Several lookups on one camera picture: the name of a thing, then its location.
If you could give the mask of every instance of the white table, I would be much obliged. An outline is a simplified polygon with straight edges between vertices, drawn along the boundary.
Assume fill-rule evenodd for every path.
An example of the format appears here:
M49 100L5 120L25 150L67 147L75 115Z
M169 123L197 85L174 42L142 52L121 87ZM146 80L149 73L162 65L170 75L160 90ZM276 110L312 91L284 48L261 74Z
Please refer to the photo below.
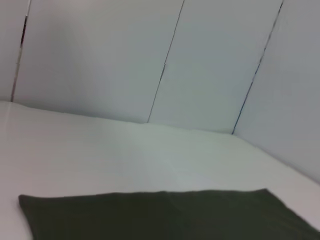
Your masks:
M0 102L0 239L30 239L20 194L262 188L320 229L320 186L235 136Z

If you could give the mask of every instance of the wall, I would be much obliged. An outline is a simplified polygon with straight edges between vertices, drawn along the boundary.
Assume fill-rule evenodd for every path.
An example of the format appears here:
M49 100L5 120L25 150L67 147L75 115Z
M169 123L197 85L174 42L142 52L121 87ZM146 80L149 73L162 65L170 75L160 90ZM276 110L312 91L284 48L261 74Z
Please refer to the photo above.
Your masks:
M320 183L319 10L284 2L235 134Z
M28 0L0 1L0 101L9 101Z
M14 101L231 133L281 0L185 0L170 48L182 4L33 0Z
M232 133L281 0L186 0L151 123Z
M183 0L32 0L14 101L148 121Z

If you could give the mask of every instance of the dark green cloth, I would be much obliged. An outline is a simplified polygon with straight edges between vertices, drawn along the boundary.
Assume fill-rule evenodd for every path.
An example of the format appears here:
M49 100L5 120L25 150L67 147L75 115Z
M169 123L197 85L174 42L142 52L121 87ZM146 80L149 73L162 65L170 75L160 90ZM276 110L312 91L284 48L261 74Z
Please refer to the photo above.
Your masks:
M21 195L35 240L320 240L268 190Z

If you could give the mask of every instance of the white backdrop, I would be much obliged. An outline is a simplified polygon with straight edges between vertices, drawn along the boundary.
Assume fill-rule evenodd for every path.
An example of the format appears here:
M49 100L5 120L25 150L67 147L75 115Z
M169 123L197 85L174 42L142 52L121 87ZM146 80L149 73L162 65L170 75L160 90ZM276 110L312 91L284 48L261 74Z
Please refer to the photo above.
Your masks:
M186 0L150 122L231 133L281 0Z
M148 121L182 0L33 0L15 101ZM281 0L185 0L152 123L230 133Z
M15 101L148 121L183 0L32 0Z
M319 10L284 2L235 133L320 183Z

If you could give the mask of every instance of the dark green napkin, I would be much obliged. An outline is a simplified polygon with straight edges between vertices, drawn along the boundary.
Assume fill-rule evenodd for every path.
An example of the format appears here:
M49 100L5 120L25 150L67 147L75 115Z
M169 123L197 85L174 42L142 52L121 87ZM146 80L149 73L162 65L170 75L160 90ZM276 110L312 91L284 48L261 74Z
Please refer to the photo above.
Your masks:
M19 196L35 240L320 240L268 190Z

